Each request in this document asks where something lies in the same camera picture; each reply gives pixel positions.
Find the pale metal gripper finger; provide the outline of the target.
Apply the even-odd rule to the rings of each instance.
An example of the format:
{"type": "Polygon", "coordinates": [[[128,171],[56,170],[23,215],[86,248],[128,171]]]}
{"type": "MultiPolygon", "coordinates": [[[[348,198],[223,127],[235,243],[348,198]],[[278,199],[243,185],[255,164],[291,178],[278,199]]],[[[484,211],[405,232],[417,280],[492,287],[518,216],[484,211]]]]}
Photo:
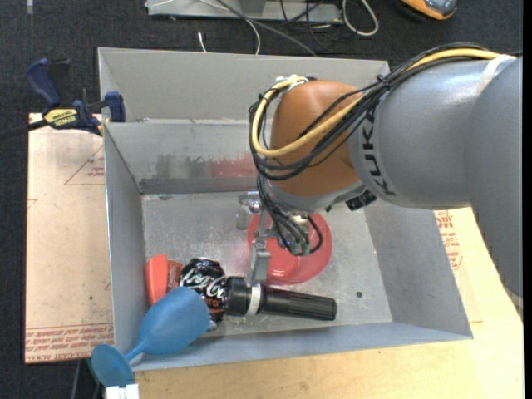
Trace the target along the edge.
{"type": "Polygon", "coordinates": [[[266,280],[270,258],[271,253],[267,250],[267,243],[254,241],[251,248],[248,283],[253,284],[266,280]]]}

